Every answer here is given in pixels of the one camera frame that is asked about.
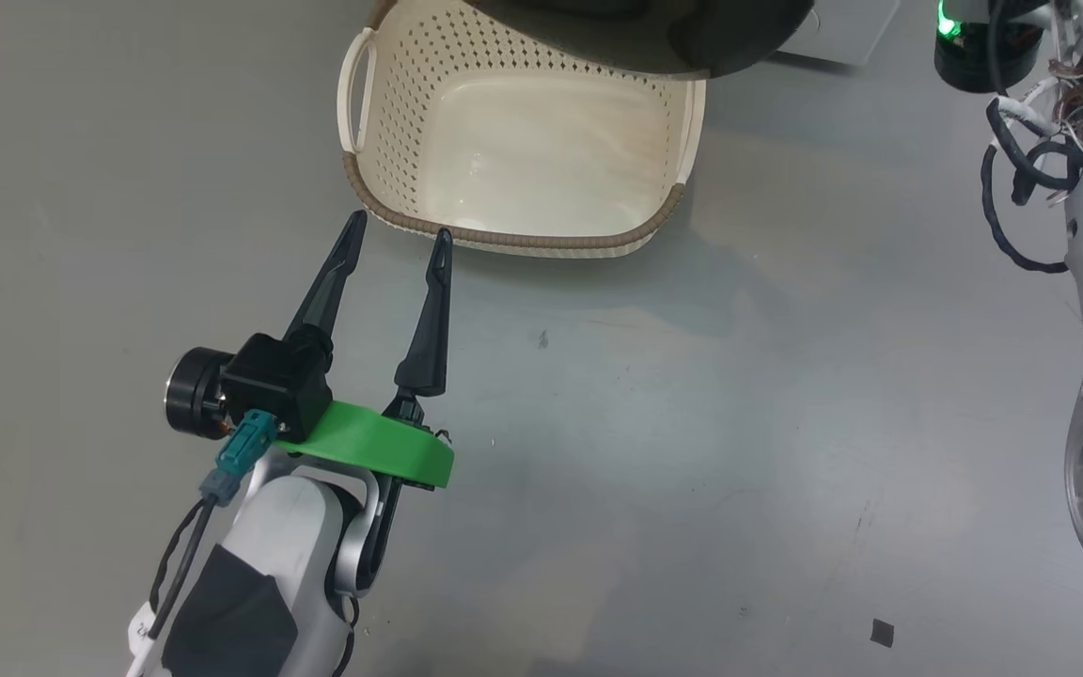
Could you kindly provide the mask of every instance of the basket handle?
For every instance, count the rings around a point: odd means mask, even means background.
[[[370,112],[370,89],[374,89],[374,29],[362,29],[357,38],[345,53],[345,61],[340,65],[340,80],[337,82],[337,130],[340,132],[340,146],[349,153],[357,154],[366,142],[366,115]],[[366,60],[366,88],[362,91],[362,112],[357,118],[357,139],[353,138],[353,78],[357,71],[357,61],[362,54],[369,51]]]

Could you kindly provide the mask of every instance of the plastic basket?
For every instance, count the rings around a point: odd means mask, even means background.
[[[576,60],[460,1],[390,0],[345,54],[337,121],[349,181],[383,222],[497,252],[608,258],[674,213],[704,94],[704,81]]]

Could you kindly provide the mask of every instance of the cable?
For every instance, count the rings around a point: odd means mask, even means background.
[[[198,511],[195,528],[190,532],[190,539],[186,541],[186,549],[182,552],[182,561],[178,562],[178,570],[174,571],[173,580],[169,582],[167,599],[165,599],[161,608],[155,608],[156,617],[153,621],[153,625],[149,626],[149,633],[147,633],[151,639],[156,639],[161,635],[161,629],[169,619],[169,613],[173,612],[173,604],[178,601],[178,593],[182,591],[182,586],[186,582],[186,574],[190,573],[190,564],[195,560],[195,550],[198,549],[198,544],[204,539],[204,531],[207,531],[207,522],[210,520],[211,511],[214,509],[216,496],[199,498],[199,502],[183,518],[183,522],[178,528],[173,538],[169,541],[167,552],[161,558],[161,565],[158,567],[158,578],[153,583],[153,590],[149,591],[149,603],[156,599],[156,588],[161,587],[161,580],[165,578],[165,573],[167,572],[167,561],[173,552],[173,545],[178,543],[178,536],[182,534],[182,531],[185,531],[185,525],[190,522],[192,516],[195,515],[195,511]]]
[[[182,532],[186,531],[190,526],[192,520],[195,519],[195,513],[204,506],[204,502],[199,500],[192,509],[190,509],[186,517],[182,518],[182,521],[178,523],[178,528],[173,531],[173,536],[169,536],[169,544],[167,544],[167,549],[161,554],[161,562],[158,564],[158,574],[153,578],[153,587],[149,588],[149,609],[154,613],[158,612],[160,604],[161,595],[161,583],[165,581],[165,574],[167,574],[169,565],[169,557],[173,556],[174,548],[178,547],[178,539],[182,538]]]
[[[151,652],[153,652],[152,641],[141,648],[141,651],[132,660],[132,664],[128,666],[128,673],[125,673],[125,677],[145,677],[145,663],[149,660]]]
[[[1067,138],[1071,139],[1072,143],[1083,153],[1083,141],[1080,141],[1080,134],[1075,132],[1072,128],[1072,123],[1069,120],[1065,120],[1065,134]]]
[[[1080,180],[1079,175],[1067,175],[1065,179],[1060,179],[1060,177],[1044,172],[1041,168],[1036,168],[1034,162],[1030,161],[1027,154],[1022,153],[1022,147],[1018,145],[1018,140],[1014,138],[1014,133],[1005,125],[1005,119],[1001,118],[1001,106],[999,106],[996,99],[989,102],[988,107],[984,108],[984,116],[989,120],[989,127],[993,128],[993,136],[996,138],[997,145],[1005,152],[1009,161],[1014,162],[1014,167],[1018,171],[1023,172],[1023,174],[1030,177],[1032,181],[1044,188],[1075,188],[1075,184]],[[1080,161],[1083,162],[1083,154],[1078,148],[1074,148],[1074,146],[1065,146],[1065,151],[1060,151],[1060,153],[1069,159],[1080,158]]]
[[[996,240],[997,248],[1017,266],[1023,270],[1039,271],[1039,273],[1057,274],[1067,273],[1067,264],[1064,261],[1054,264],[1028,259],[1009,244],[1005,236],[1005,231],[1001,227],[1001,220],[996,216],[996,206],[993,205],[993,158],[996,157],[996,146],[989,145],[984,151],[984,158],[980,162],[980,205],[984,207],[984,220],[993,231],[993,240]]]
[[[331,677],[340,677],[345,668],[349,667],[349,660],[353,659],[353,636],[357,633],[357,616],[361,616],[362,609],[357,604],[357,597],[349,597],[349,601],[353,604],[353,621],[349,622],[349,636],[345,638],[345,650],[340,654],[340,662],[337,664],[337,668],[331,672]]]
[[[993,91],[1002,96],[1008,96],[1009,93],[1005,90],[1005,80],[1001,78],[1001,57],[996,54],[996,41],[1001,38],[1001,14],[1004,12],[1005,0],[993,0],[993,5],[989,9],[986,55],[989,63],[989,81],[993,83]]]
[[[1027,153],[1027,159],[1030,160],[1032,167],[1039,168],[1041,167],[1039,159],[1048,153],[1060,154],[1066,158],[1069,158],[1069,175],[1079,174],[1080,169],[1083,168],[1083,166],[1078,166],[1078,164],[1073,161],[1073,158],[1067,154],[1066,146],[1056,141],[1041,141],[1039,145],[1035,145],[1034,148],[1031,148],[1030,152]],[[1030,201],[1030,197],[1035,192],[1035,185],[1034,180],[1031,180],[1030,177],[1023,174],[1023,172],[1015,171],[1014,196],[1012,196],[1014,205],[1018,205],[1020,207]]]
[[[1058,84],[1058,80],[1056,80],[1056,78],[1049,77],[1044,82],[1047,81],[1052,81],[1052,84],[1044,86],[1043,82],[1040,82],[1040,84],[1036,84],[1035,88],[1032,89],[1027,97],[1021,102],[1017,99],[1010,99],[1009,96],[997,96],[997,110],[1000,110],[1004,117],[1018,120],[1019,123],[1022,123],[1022,127],[1029,129],[1035,134],[1035,136],[1056,136],[1056,134],[1060,132],[1060,125],[1058,125],[1056,120],[1045,118],[1042,113],[1030,106],[1030,102],[1034,102],[1036,96]]]

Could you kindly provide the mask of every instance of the black motor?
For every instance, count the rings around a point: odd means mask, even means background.
[[[765,60],[813,0],[467,0],[495,21],[613,68],[729,75]]]
[[[1044,31],[1012,18],[1046,3],[1048,0],[990,0],[989,21],[981,23],[947,17],[940,0],[934,38],[934,68],[938,77],[954,89],[975,94],[992,93],[1021,82],[1035,67]],[[995,54],[996,63],[990,61],[990,54]]]

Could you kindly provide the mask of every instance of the concrete floor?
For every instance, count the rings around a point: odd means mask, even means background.
[[[366,11],[0,0],[0,676],[125,671],[216,451],[162,382],[279,330],[358,206],[334,107]],[[350,674],[1083,674],[1075,295],[989,237],[984,97],[937,80],[932,14],[859,71],[713,82],[636,256],[457,253],[426,409],[459,459],[403,498]],[[1061,256],[1060,214],[1005,220]],[[429,247],[367,234],[339,398],[390,398]]]

